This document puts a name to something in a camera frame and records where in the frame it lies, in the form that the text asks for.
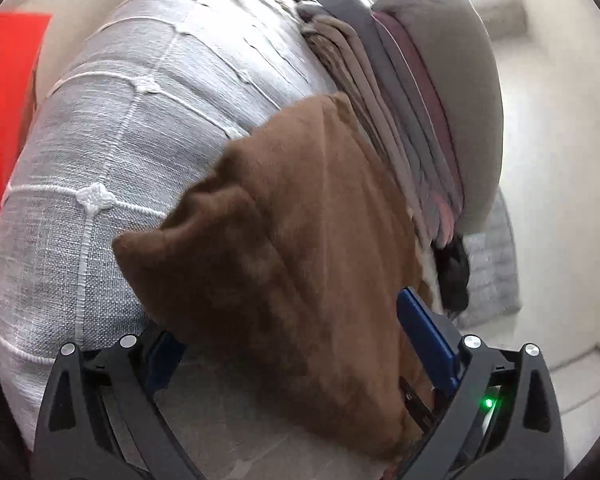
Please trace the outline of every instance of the floor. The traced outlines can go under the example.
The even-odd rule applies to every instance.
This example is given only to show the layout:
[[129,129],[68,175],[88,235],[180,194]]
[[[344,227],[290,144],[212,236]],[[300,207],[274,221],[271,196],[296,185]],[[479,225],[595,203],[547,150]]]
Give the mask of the floor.
[[600,94],[528,38],[494,49],[523,309],[471,332],[490,346],[541,348],[571,470],[600,435]]

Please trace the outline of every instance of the brown plush cushion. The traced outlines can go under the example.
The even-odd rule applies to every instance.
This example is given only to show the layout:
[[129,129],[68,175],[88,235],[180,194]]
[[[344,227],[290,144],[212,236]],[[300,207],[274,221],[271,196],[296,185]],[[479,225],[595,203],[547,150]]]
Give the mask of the brown plush cushion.
[[113,250],[178,339],[248,357],[292,420],[389,457],[419,435],[398,377],[430,392],[395,299],[429,289],[404,197],[354,117],[344,94],[283,109]]

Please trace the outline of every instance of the folded blanket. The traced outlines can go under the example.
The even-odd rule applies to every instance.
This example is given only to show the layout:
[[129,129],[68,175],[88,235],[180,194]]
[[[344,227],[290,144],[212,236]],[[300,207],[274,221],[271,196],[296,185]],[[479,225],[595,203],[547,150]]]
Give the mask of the folded blanket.
[[386,90],[393,111],[403,128],[401,134],[408,137],[420,159],[422,169],[433,190],[449,201],[454,212],[462,209],[456,184],[433,133],[430,121],[420,123],[414,107],[402,86],[396,69],[382,44],[376,22],[371,14],[368,0],[318,0],[322,6],[342,22],[346,22],[360,37],[378,81]]
[[247,358],[292,420],[377,457],[420,436],[398,377],[427,400],[430,383],[395,298],[430,291],[404,198],[343,94],[229,142],[159,229],[113,251],[153,319]]
[[347,27],[346,23],[340,22],[329,16],[315,16],[311,25],[302,30],[304,35],[312,33],[312,30],[333,41],[340,49],[349,70],[354,77],[356,85],[361,94],[365,97],[371,117],[378,130],[384,150],[387,153],[392,171],[396,177],[398,186],[407,199],[409,206],[413,211],[414,221],[420,235],[423,247],[429,247],[431,243],[431,233],[435,235],[438,229],[437,212],[427,215],[427,205],[429,205],[428,187],[424,182],[417,180],[414,175],[420,176],[418,171],[414,172],[411,167],[411,160],[407,156],[404,145],[400,142],[400,134],[396,127],[394,117],[391,114],[387,104],[382,98],[378,82],[371,68],[368,57],[366,56],[364,46],[357,37],[352,28],[349,34],[345,36],[343,32],[333,26],[334,22],[341,23],[340,26]]
[[360,121],[364,133],[368,136],[376,153],[380,155],[382,161],[390,168],[391,162],[384,149],[384,144],[380,140],[376,125],[366,107],[365,99],[360,93],[360,89],[356,85],[356,81],[351,75],[347,63],[342,57],[342,53],[332,41],[320,34],[316,34],[315,30],[305,30],[304,38],[316,57],[328,70],[338,88],[349,97],[353,111],[356,113],[356,117]]
[[400,22],[427,68],[462,178],[456,230],[481,232],[498,188],[503,124],[498,69],[482,20],[469,0],[378,0],[372,9]]
[[449,126],[446,122],[445,111],[440,103],[438,93],[431,82],[427,68],[422,62],[418,49],[413,44],[413,40],[407,31],[404,30],[404,27],[393,16],[389,16],[384,12],[373,12],[372,14],[376,20],[380,38],[396,67],[396,72],[398,75],[406,73],[405,75],[400,75],[400,79],[404,81],[403,85],[405,86],[411,81],[415,83],[415,88],[413,86],[408,87],[415,94],[411,102],[414,103],[414,109],[419,114],[422,114],[422,111],[420,108],[416,108],[415,104],[421,103],[424,106],[426,118],[421,119],[421,121],[428,119],[433,127],[436,139],[440,143],[440,148],[445,155],[446,163],[449,166],[449,170],[451,170],[451,175],[458,188],[460,198],[464,200],[462,196],[462,180],[458,170],[458,160],[453,140],[451,139],[451,133],[449,132]]

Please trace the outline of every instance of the red object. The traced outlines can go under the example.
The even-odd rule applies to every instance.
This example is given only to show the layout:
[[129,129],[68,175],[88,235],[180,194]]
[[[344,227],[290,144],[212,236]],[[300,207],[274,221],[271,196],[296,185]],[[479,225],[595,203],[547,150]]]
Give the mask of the red object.
[[30,104],[32,71],[49,19],[0,13],[0,199],[18,156],[22,111]]

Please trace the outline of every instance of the metal screw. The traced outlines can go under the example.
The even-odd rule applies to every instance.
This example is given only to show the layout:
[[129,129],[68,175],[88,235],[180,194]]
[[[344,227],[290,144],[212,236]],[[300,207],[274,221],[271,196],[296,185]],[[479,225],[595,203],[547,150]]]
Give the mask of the metal screw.
[[122,346],[122,348],[131,348],[133,345],[136,344],[136,341],[138,341],[138,338],[136,336],[132,334],[125,335],[120,340],[120,346]]
[[482,341],[480,341],[480,338],[476,335],[468,335],[464,338],[464,346],[467,346],[468,348],[479,348],[481,344]]
[[533,357],[536,357],[540,353],[540,349],[533,343],[529,343],[525,346],[525,352]]
[[75,345],[73,343],[65,343],[60,349],[62,355],[71,355],[75,351]]

